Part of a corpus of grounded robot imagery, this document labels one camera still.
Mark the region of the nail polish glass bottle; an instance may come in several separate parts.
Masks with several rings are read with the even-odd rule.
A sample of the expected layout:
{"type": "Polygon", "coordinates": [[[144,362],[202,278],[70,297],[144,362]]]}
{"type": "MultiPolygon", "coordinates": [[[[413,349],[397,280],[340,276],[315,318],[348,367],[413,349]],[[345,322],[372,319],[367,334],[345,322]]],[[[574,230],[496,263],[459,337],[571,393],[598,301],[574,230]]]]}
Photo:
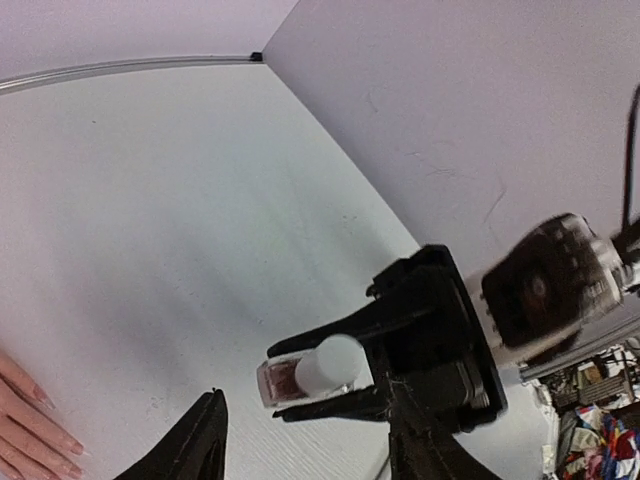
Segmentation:
{"type": "Polygon", "coordinates": [[[326,398],[333,394],[345,393],[354,387],[356,381],[352,385],[344,386],[334,392],[318,397],[308,397],[297,386],[294,378],[295,367],[305,353],[307,352],[265,360],[257,367],[257,387],[265,408],[275,408],[307,399],[326,398]]]}

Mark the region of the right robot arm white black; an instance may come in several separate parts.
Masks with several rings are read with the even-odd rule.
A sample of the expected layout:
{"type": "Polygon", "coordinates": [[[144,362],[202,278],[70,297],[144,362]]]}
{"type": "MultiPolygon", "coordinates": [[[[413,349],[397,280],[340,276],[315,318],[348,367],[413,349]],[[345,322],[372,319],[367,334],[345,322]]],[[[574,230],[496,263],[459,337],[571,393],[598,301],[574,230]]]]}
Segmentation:
{"type": "Polygon", "coordinates": [[[447,247],[427,245],[376,276],[362,309],[268,349],[276,358],[346,335],[363,346],[374,379],[279,417],[379,421],[397,410],[470,432],[507,407],[500,368],[518,365],[527,381],[619,343],[614,330],[588,343],[580,336],[638,290],[637,251],[599,254],[593,245],[531,238],[489,271],[463,278],[447,247]]]}

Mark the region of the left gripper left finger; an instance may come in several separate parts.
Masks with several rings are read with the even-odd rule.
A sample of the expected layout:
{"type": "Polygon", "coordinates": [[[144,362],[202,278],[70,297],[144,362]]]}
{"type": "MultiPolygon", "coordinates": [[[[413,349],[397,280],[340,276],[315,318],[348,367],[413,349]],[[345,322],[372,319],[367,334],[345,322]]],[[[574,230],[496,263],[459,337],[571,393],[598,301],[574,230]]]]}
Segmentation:
{"type": "Polygon", "coordinates": [[[223,391],[206,392],[116,480],[223,480],[228,425],[223,391]]]}

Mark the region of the white nail polish cap brush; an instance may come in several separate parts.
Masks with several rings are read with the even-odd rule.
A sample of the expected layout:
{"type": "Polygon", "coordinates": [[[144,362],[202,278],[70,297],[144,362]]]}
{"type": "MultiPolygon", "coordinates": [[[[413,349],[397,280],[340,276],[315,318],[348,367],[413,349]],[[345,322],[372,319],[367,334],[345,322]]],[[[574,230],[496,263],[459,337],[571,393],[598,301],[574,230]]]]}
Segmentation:
{"type": "Polygon", "coordinates": [[[300,358],[294,378],[308,397],[318,397],[352,385],[364,363],[362,347],[356,339],[333,335],[300,358]]]}

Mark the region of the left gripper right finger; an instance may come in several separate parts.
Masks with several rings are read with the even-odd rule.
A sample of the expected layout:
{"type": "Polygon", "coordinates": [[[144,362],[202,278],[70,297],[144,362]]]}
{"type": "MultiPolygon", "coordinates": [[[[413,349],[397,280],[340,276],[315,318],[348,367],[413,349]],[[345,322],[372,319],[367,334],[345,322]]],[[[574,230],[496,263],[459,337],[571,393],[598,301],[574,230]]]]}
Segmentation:
{"type": "Polygon", "coordinates": [[[393,479],[496,479],[454,438],[500,415],[500,380],[484,347],[436,364],[425,347],[374,348],[374,418],[389,423],[393,479]]]}

